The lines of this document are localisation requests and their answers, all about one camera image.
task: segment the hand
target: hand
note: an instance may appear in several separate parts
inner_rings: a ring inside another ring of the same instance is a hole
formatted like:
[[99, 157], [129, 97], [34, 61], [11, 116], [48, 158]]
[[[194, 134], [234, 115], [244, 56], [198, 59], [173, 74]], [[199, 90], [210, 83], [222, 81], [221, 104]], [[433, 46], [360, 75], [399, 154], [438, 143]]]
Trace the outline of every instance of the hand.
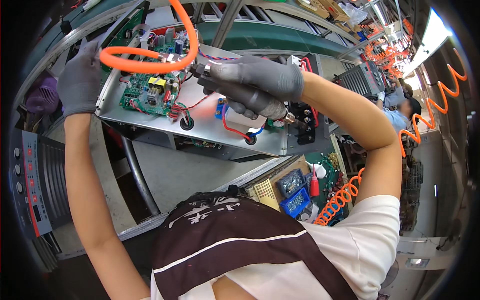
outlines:
[[[283, 65], [271, 60], [245, 55], [238, 60], [212, 64], [210, 75], [213, 78], [235, 83], [253, 85], [273, 95], [278, 101], [298, 101], [303, 92], [303, 75], [297, 65]], [[275, 109], [256, 111], [255, 102], [250, 99], [228, 99], [232, 109], [250, 119], [258, 114], [271, 117]]]
[[94, 113], [100, 92], [100, 60], [96, 57], [97, 41], [89, 42], [65, 65], [57, 82], [57, 93], [65, 107], [65, 117]]

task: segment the blue plastic bin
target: blue plastic bin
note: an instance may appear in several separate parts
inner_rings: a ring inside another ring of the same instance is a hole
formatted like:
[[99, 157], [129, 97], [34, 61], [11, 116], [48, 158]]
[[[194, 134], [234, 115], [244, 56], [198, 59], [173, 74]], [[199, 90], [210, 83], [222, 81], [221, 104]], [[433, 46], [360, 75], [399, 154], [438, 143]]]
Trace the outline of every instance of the blue plastic bin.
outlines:
[[[302, 194], [303, 195], [303, 199], [304, 201], [298, 205], [297, 207], [295, 207], [294, 210], [290, 211], [288, 209], [288, 203], [290, 201], [293, 201], [293, 199], [295, 199], [295, 197], [297, 197], [298, 194]], [[288, 199], [285, 199], [283, 200], [282, 202], [280, 202], [280, 206], [283, 208], [283, 210], [285, 211], [285, 213], [287, 215], [289, 215], [290, 217], [292, 218], [295, 218], [296, 216], [298, 216], [298, 214], [300, 212], [302, 212], [302, 210], [307, 206], [307, 204], [310, 202], [310, 197], [308, 196], [308, 193], [307, 193], [307, 190], [305, 188], [302, 188], [300, 191], [298, 191], [297, 193], [295, 193], [293, 196], [291, 196], [290, 198]]]
[[[295, 174], [298, 175], [298, 177], [300, 179], [300, 185], [298, 187], [293, 188], [293, 189], [288, 189], [288, 188], [285, 189], [284, 186], [283, 186], [284, 182], [287, 181], [290, 177], [294, 176]], [[287, 175], [285, 175], [280, 180], [278, 180], [276, 182], [276, 186], [277, 186], [280, 194], [282, 194], [282, 196], [284, 196], [286, 199], [288, 199], [293, 194], [295, 194], [296, 192], [298, 192], [302, 188], [306, 187], [307, 185], [306, 185], [305, 177], [303, 176], [303, 173], [301, 172], [301, 170], [296, 169], [296, 170], [293, 170], [293, 171], [289, 172]]]

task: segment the blue wire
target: blue wire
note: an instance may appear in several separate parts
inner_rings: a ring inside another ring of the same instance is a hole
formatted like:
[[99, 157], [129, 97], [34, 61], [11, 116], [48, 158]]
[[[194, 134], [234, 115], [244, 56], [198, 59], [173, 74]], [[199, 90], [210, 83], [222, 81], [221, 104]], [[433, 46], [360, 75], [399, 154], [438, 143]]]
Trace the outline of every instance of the blue wire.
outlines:
[[210, 56], [210, 55], [207, 55], [207, 54], [204, 54], [202, 53], [202, 51], [200, 50], [200, 48], [198, 48], [198, 53], [203, 56], [203, 57], [206, 57], [206, 58], [209, 58], [211, 60], [237, 60], [237, 58], [234, 58], [234, 57], [213, 57], [213, 56]]
[[255, 133], [252, 133], [249, 136], [254, 136], [254, 135], [260, 134], [263, 130], [264, 130], [264, 127], [262, 126], [259, 131], [255, 132]]

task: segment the apron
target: apron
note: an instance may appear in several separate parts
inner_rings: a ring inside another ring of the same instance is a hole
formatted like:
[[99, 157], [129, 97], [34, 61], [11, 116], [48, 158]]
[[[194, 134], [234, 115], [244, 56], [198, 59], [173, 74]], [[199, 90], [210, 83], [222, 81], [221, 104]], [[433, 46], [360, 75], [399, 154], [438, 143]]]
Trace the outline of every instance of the apron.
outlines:
[[333, 300], [358, 299], [294, 218], [238, 195], [196, 193], [170, 213], [154, 243], [153, 273], [165, 300], [251, 264], [303, 261]]

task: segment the cardboard box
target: cardboard box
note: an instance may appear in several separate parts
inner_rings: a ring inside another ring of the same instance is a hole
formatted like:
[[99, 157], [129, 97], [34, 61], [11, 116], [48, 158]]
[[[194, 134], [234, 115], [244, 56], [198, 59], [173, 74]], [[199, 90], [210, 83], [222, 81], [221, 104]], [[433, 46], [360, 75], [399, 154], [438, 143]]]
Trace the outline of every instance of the cardboard box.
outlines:
[[322, 18], [326, 19], [330, 16], [328, 11], [323, 7], [318, 0], [310, 0], [310, 4], [303, 2], [302, 0], [296, 0], [297, 4], [306, 10], [309, 10]]
[[320, 3], [327, 9], [332, 17], [337, 21], [348, 21], [350, 17], [343, 11], [343, 9], [333, 0], [319, 0]]

